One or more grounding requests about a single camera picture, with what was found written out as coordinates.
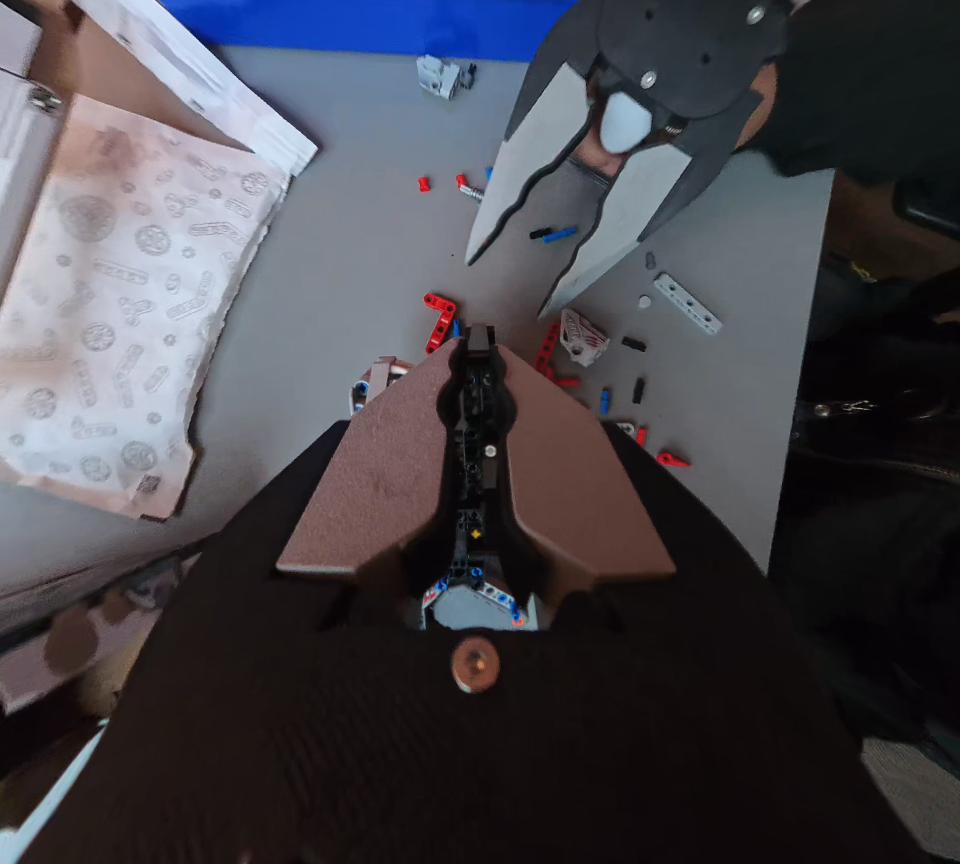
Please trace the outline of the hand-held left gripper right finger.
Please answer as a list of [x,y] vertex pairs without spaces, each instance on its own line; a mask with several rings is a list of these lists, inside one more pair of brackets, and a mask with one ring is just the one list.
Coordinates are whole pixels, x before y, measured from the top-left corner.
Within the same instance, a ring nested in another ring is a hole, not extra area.
[[504,440],[509,514],[533,552],[523,568],[537,596],[676,574],[642,499],[598,418],[498,345],[511,423]]

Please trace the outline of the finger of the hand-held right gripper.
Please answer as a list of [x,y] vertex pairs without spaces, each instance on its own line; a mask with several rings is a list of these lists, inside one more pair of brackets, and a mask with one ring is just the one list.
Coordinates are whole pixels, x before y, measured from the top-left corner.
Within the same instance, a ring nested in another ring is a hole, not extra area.
[[592,229],[539,307],[538,318],[568,307],[630,255],[690,161],[685,152],[667,144],[629,156],[609,186]]
[[467,239],[466,266],[486,253],[534,185],[557,169],[590,123],[586,79],[564,63],[501,143]]

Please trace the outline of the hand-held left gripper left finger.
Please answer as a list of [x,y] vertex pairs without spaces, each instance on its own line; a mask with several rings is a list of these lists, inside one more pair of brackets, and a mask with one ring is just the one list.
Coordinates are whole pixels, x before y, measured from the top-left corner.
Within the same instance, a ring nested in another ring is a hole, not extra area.
[[354,414],[279,557],[278,574],[419,596],[450,546],[430,537],[449,504],[460,341],[443,344]]

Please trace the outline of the grey red toy brick model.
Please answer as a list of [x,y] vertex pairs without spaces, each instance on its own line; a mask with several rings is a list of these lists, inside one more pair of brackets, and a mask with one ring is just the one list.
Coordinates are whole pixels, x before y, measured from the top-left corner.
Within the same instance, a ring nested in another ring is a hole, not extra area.
[[548,617],[523,569],[533,557],[507,516],[504,445],[507,408],[493,331],[468,331],[460,341],[451,483],[448,504],[429,541],[449,546],[441,574],[418,596],[382,595],[355,584],[344,588],[340,625],[414,633],[504,631],[535,633]]

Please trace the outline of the person's right forearm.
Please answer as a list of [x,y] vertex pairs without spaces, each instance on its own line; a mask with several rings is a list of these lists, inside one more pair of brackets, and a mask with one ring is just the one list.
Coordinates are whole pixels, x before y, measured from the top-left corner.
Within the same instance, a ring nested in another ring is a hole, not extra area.
[[768,115],[777,172],[958,189],[959,0],[813,0],[791,16]]

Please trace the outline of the cardboard toy set box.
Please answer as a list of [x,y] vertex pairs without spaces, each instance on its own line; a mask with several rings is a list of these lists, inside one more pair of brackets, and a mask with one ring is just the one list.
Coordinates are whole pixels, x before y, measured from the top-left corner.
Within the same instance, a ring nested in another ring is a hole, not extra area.
[[113,579],[90,568],[2,591],[1,704],[8,717],[145,638],[210,542]]

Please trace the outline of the person's right hand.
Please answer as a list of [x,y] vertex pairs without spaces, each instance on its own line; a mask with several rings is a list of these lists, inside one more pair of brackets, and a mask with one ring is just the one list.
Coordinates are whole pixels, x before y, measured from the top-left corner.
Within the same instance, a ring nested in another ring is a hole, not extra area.
[[648,112],[628,95],[595,91],[588,129],[573,150],[572,159],[611,178],[650,129]]

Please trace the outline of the long white toy beam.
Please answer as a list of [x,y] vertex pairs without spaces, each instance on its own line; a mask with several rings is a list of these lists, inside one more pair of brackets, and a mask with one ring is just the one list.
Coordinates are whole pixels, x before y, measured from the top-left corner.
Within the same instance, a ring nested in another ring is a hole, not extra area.
[[661,272],[654,288],[703,333],[714,336],[722,330],[722,321],[669,273]]

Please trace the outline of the white red toy panel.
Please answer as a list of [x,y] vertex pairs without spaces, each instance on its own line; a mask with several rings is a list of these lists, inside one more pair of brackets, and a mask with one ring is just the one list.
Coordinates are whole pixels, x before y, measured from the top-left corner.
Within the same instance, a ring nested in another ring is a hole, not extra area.
[[570,307],[560,312],[559,342],[570,359],[582,368],[593,366],[606,353],[610,337]]

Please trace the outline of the red bent toy beam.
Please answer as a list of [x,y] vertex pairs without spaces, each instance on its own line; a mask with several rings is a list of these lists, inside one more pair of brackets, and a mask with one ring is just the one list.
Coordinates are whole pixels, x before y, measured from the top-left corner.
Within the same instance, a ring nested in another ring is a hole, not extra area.
[[456,302],[436,293],[424,294],[423,303],[437,315],[434,328],[424,348],[425,354],[431,355],[436,353],[445,342],[456,319],[458,305]]

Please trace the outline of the person's black jacket torso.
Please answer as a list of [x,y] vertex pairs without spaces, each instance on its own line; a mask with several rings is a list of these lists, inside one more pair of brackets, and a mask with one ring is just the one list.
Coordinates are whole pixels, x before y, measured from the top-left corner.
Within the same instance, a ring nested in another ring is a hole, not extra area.
[[825,252],[770,578],[855,738],[958,778],[958,266]]

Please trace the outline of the patterned paper bag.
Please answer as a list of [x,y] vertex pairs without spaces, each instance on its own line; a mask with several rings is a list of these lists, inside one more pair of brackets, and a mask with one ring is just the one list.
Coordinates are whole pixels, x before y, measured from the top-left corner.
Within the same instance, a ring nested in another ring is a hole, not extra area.
[[2,477],[166,520],[227,313],[290,175],[78,95],[2,301]]

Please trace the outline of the plain white paper bag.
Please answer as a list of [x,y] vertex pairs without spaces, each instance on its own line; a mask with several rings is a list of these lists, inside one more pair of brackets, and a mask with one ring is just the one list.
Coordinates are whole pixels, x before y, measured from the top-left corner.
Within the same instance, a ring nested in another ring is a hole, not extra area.
[[296,177],[318,146],[237,78],[158,0],[69,0],[194,114]]

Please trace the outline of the instruction sheet on clipboard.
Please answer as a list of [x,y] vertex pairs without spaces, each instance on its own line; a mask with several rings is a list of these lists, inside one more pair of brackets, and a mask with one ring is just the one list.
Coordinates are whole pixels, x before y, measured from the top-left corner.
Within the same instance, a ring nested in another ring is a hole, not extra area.
[[30,78],[67,100],[78,93],[193,137],[246,150],[183,103],[70,0],[22,1],[37,12],[41,29]]

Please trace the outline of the clear acrylic holder bar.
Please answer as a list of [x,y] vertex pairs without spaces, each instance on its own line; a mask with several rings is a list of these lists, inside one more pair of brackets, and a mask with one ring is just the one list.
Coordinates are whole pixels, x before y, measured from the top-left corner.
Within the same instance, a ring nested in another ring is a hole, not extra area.
[[14,270],[39,198],[64,103],[31,78],[42,41],[41,12],[1,0],[1,287]]

